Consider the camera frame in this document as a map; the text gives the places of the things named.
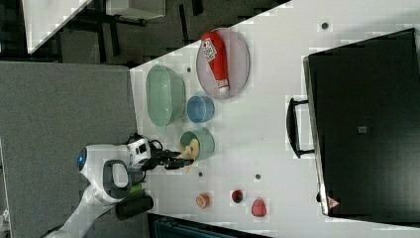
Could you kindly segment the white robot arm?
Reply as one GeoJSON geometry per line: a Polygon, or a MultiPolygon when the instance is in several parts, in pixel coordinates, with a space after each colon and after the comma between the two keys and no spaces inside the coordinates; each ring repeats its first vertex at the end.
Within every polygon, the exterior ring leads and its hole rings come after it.
{"type": "Polygon", "coordinates": [[[77,158],[77,166],[89,186],[69,218],[43,238],[83,238],[97,218],[129,196],[131,173],[157,166],[176,170],[193,162],[188,154],[157,149],[147,139],[127,145],[86,146],[77,158]]]}

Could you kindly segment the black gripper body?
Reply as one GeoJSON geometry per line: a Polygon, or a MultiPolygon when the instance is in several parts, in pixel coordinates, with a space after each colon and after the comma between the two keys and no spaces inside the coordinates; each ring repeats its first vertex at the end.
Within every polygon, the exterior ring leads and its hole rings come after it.
{"type": "Polygon", "coordinates": [[[146,160],[146,162],[142,165],[143,171],[153,170],[155,167],[160,165],[164,160],[169,159],[171,157],[171,151],[164,150],[164,151],[152,151],[151,157],[146,160]]]}

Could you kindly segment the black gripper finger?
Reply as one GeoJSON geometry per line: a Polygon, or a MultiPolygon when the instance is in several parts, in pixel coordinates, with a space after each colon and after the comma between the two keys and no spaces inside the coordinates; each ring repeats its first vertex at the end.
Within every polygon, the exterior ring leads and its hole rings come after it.
{"type": "Polygon", "coordinates": [[[171,158],[176,158],[181,155],[181,152],[173,152],[170,150],[165,150],[164,152],[167,157],[171,157],[171,158]]]}
{"type": "Polygon", "coordinates": [[[174,159],[174,160],[169,160],[164,165],[164,168],[166,170],[178,170],[180,168],[191,166],[193,163],[194,163],[193,160],[174,159]]]}

